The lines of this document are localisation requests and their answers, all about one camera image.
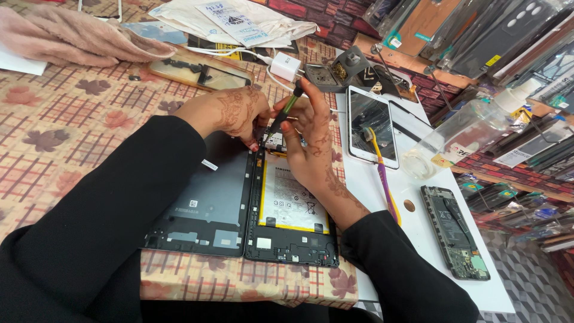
pink towel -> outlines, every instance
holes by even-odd
[[[35,6],[26,18],[0,7],[0,41],[24,57],[59,66],[73,62],[109,67],[118,59],[155,61],[177,51],[121,27],[116,19],[104,22],[86,13],[48,5]]]

white table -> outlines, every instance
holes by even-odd
[[[402,73],[395,73],[399,76],[409,79],[408,76]],[[345,94],[337,94],[337,107],[338,110],[347,110]],[[389,94],[383,95],[386,99],[392,99],[400,104],[402,107],[409,110],[418,118],[428,122],[425,112],[420,103],[413,103],[411,101],[394,97]],[[391,107],[391,116],[393,121],[403,126],[414,135],[424,138],[432,129],[422,124],[419,120],[414,118],[403,110]],[[341,130],[342,146],[343,146],[343,162],[345,165],[345,178],[347,188],[359,199],[365,207],[371,212],[386,210],[385,193],[379,175],[377,173],[377,166],[368,164],[356,159],[353,159],[348,154],[348,139],[347,138],[347,118],[346,114],[339,113],[339,124]],[[395,130],[395,140],[397,144],[398,156],[411,149],[416,142],[403,133]],[[389,189],[393,193],[393,198],[397,203],[399,212],[402,218],[402,229],[409,237],[414,245],[418,254],[421,255],[436,269],[450,277],[460,287],[468,292],[472,300],[476,303],[479,310],[486,312],[497,313],[515,313],[513,304],[505,290],[501,281],[498,271],[494,266],[494,262],[486,249],[484,241],[482,240],[478,228],[472,218],[472,215],[465,203],[460,203],[460,209],[463,213],[464,219],[469,227],[474,240],[476,241],[478,250],[486,264],[490,273],[491,279],[486,282],[477,282],[469,280],[455,279],[450,270],[444,262],[443,256],[440,252],[439,244],[432,232],[432,226],[429,221],[428,215],[422,201],[420,187],[423,185],[443,187],[451,190],[458,201],[464,201],[464,198],[456,184],[455,178],[449,170],[437,175],[429,180],[417,180],[412,178],[407,173],[401,170],[392,170],[387,168],[387,178]],[[404,200],[410,200],[415,206],[414,212],[409,212],[404,207]],[[383,246],[384,248],[392,248],[393,246]],[[357,280],[359,289],[359,300],[365,301],[378,301],[377,293],[371,283],[369,277],[357,269]]]

black sleeve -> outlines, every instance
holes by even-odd
[[[373,282],[385,322],[476,323],[468,293],[417,254],[388,211],[345,230],[341,251]]]
[[[116,321],[137,319],[138,247],[204,157],[187,122],[152,117],[36,224],[5,238],[0,321],[105,321],[110,300]]]

floral tablecloth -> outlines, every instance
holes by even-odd
[[[26,14],[35,3],[77,10],[77,2],[7,0],[0,5]],[[152,21],[159,0],[123,0],[123,22]],[[117,2],[84,0],[84,11],[117,13]],[[298,41],[303,63],[326,63],[335,49],[309,38]],[[252,71],[254,86],[270,105],[289,95],[265,66],[228,60]],[[128,77],[137,75],[141,81]],[[146,72],[143,64],[109,68],[49,64],[42,76],[0,70],[0,240],[38,221],[87,173],[152,115],[167,114],[205,91]],[[333,108],[335,96],[325,94]],[[331,116],[332,161],[344,180],[337,115]],[[141,297],[202,301],[274,300],[350,308],[358,298],[355,267],[339,268],[252,262],[243,258],[143,250]]]

plastic bottle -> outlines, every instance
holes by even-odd
[[[401,157],[401,168],[417,179],[429,179],[472,155],[509,130],[512,112],[526,104],[526,98],[540,87],[530,79],[507,89],[490,103],[469,101],[451,118],[428,134]]]

